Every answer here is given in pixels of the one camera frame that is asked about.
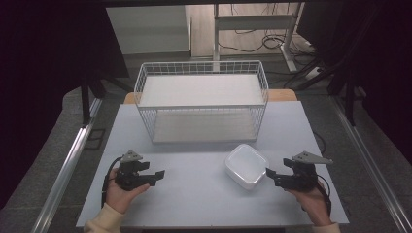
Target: black curtain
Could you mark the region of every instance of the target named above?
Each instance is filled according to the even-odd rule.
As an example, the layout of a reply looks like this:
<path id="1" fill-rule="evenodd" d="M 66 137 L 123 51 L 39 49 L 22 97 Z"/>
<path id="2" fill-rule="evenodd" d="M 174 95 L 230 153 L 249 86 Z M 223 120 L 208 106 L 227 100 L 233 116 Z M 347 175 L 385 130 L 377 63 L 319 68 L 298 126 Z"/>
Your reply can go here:
<path id="1" fill-rule="evenodd" d="M 0 38 L 3 208 L 52 131 L 63 96 L 87 73 L 128 73 L 103 7 L 5 0 Z"/>
<path id="2" fill-rule="evenodd" d="M 412 163 L 411 4 L 386 1 L 372 23 L 354 62 L 363 106 Z"/>

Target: wire basket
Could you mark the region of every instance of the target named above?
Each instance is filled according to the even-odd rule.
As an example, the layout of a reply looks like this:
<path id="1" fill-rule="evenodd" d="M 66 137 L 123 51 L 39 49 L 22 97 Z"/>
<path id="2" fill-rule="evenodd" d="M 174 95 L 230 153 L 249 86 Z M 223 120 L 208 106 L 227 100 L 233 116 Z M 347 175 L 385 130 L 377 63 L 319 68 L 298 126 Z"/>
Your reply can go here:
<path id="1" fill-rule="evenodd" d="M 268 85 L 260 61 L 144 63 L 134 89 L 154 143 L 258 137 Z"/>

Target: white plastic container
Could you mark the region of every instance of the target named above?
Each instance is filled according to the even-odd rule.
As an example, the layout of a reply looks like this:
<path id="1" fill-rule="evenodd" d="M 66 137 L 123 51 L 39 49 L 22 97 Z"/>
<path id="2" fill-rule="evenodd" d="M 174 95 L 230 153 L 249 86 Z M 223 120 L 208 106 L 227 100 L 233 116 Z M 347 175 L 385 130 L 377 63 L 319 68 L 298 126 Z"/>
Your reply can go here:
<path id="1" fill-rule="evenodd" d="M 226 172 L 248 190 L 260 182 L 268 167 L 269 161 L 246 144 L 235 148 L 225 160 Z"/>

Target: gray floor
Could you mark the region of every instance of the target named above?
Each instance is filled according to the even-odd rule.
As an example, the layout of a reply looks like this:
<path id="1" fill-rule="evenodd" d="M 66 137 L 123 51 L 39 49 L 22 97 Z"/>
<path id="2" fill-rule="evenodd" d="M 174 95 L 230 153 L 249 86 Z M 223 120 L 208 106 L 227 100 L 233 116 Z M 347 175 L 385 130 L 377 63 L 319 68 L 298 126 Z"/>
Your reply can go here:
<path id="1" fill-rule="evenodd" d="M 252 58 L 262 60 L 265 71 L 287 73 L 281 55 Z M 136 77 L 142 61 L 132 56 L 125 59 L 132 79 L 120 80 L 133 86 L 133 78 Z M 153 60 L 162 59 L 171 61 L 187 58 L 153 58 Z M 272 83 L 271 88 L 282 88 L 290 76 L 268 73 L 267 78 L 268 82 Z M 94 131 L 82 152 L 73 177 L 51 222 L 49 232 L 81 232 L 81 229 L 76 229 L 75 224 L 110 135 L 119 104 L 126 95 L 125 91 L 115 85 L 107 82 L 104 84 L 108 92 L 96 118 Z M 317 138 L 319 147 L 325 149 L 324 156 L 334 160 L 334 164 L 329 166 L 329 171 L 351 222 L 341 226 L 342 232 L 398 232 L 372 179 L 364 169 L 360 155 L 332 107 L 331 99 L 326 94 L 327 84 L 328 80 L 325 80 L 307 90 L 298 91 L 296 94 L 304 106 L 313 130 L 325 140 L 323 142 Z M 81 109 L 80 91 L 75 89 L 65 96 L 63 111 L 49 139 L 7 206 L 1 210 L 0 232 L 29 232 L 32 229 L 79 131 L 82 123 Z M 361 106 L 361 100 L 355 104 L 355 121 L 378 167 L 391 184 L 407 214 L 412 216 L 412 186 L 406 182 L 412 177 L 410 164 L 370 119 Z M 302 226 L 287 229 L 287 232 L 311 232 L 311 230 L 310 227 Z"/>

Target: white wall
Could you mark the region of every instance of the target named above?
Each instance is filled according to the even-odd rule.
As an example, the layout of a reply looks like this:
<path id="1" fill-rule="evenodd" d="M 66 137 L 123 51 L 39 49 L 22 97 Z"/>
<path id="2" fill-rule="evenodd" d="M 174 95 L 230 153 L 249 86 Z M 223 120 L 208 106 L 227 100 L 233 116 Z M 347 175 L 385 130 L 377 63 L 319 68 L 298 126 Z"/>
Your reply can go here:
<path id="1" fill-rule="evenodd" d="M 185 6 L 108 8 L 123 54 L 189 51 Z"/>

